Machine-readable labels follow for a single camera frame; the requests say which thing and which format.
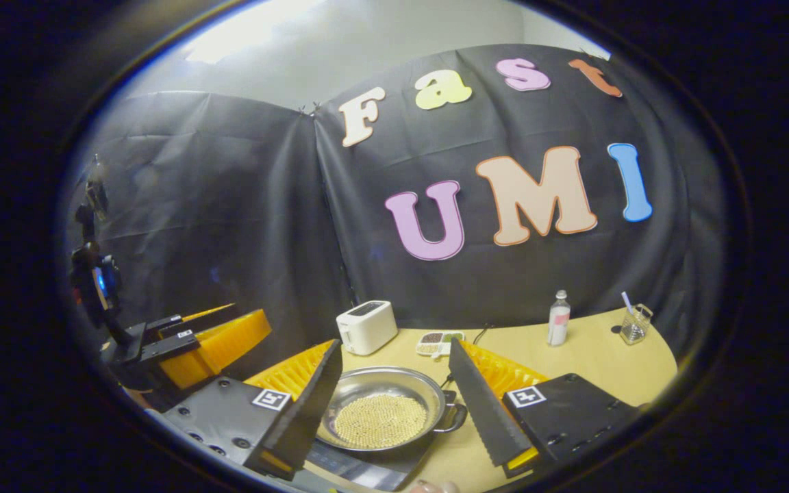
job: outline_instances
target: white wall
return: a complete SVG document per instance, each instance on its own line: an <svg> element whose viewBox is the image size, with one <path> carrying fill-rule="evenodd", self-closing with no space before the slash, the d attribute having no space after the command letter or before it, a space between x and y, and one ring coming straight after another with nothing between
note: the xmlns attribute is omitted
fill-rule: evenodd
<svg viewBox="0 0 789 493"><path fill-rule="evenodd" d="M373 73L461 47L530 43L605 53L504 0L274 0L206 32L145 69L123 94L202 90L309 110ZM214 63L185 60L226 53Z"/></svg>

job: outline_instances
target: black fabric curtain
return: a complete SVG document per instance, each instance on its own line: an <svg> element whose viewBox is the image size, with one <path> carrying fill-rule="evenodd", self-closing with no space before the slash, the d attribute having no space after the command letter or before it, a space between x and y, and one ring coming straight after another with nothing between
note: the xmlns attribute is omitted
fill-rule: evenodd
<svg viewBox="0 0 789 493"><path fill-rule="evenodd" d="M551 80L520 91L496 71L529 60ZM572 60L601 69L611 97ZM416 80L455 70L472 88L462 103L423 110ZM382 87L373 134L343 147L341 104ZM123 272L125 325L225 303L263 308L273 334L234 365L266 368L338 337L335 317L354 303L389 300L403 328L545 323L557 290L574 318L623 306L620 292L655 312L676 357L708 330L724 275L725 188L695 122L651 79L611 62L553 47L495 45L438 53L356 84L313 115L218 94L132 97L103 116L82 147L109 171L109 220L98 228ZM623 218L626 193L608 146L638 150L649 218ZM476 166L510 156L535 181L551 147L579 151L598 224L542 237L526 215L524 243L494 243L490 183ZM457 181L464 246L428 262L405 249L388 197L411 191L429 241L444 227L425 189ZM75 194L73 207L80 193ZM552 218L556 224L558 208ZM73 240L78 238L75 227Z"/></svg>

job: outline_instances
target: white toaster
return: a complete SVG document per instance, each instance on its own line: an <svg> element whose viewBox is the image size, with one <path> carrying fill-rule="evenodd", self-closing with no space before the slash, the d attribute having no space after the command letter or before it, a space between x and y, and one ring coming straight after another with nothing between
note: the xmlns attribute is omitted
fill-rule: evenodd
<svg viewBox="0 0 789 493"><path fill-rule="evenodd" d="M388 301L368 301L337 316L342 347L355 355L370 355L397 336L395 313Z"/></svg>

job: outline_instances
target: wooden table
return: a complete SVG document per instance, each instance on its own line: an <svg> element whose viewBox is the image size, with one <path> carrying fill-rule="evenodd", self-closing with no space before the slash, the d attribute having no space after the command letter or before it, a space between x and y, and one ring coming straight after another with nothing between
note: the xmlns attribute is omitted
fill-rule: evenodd
<svg viewBox="0 0 789 493"><path fill-rule="evenodd" d="M660 395L675 377L677 365L669 346L655 328L649 330L645 340L633 346L627 346L619 334L611 333L610 328L623 321L625 312L623 308L573 318L568 322L566 342L557 347L546 344L546 324L489 329L478 346L535 369L548 378L576 372L624 403L642 405ZM401 329L394 340L372 355L357 356L343 350L342 371L392 365L412 368L442 383L449 374L449 358L444 356L435 362L428 356L416 354L416 343L427 331ZM480 330L463 332L468 341L473 341ZM458 387L450 383L445 389L457 391ZM464 402L461 396L457 402ZM376 491L336 477L310 462L304 467L338 484L342 490ZM507 480L501 467L492 465L469 414L463 427L453 433L440 434L434 440L425 462L403 491L411 489L419 479L435 484L454 481L462 493L478 493L519 477Z"/></svg>

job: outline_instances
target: plastic bottle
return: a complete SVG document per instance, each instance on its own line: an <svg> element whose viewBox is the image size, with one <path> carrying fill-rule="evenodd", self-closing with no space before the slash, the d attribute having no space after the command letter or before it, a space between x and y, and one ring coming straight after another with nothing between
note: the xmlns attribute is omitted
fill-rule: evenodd
<svg viewBox="0 0 789 493"><path fill-rule="evenodd" d="M568 318L571 317L571 306L564 300L564 290L556 293L556 303L550 307L550 324L547 330L547 344L561 346L568 331Z"/></svg>

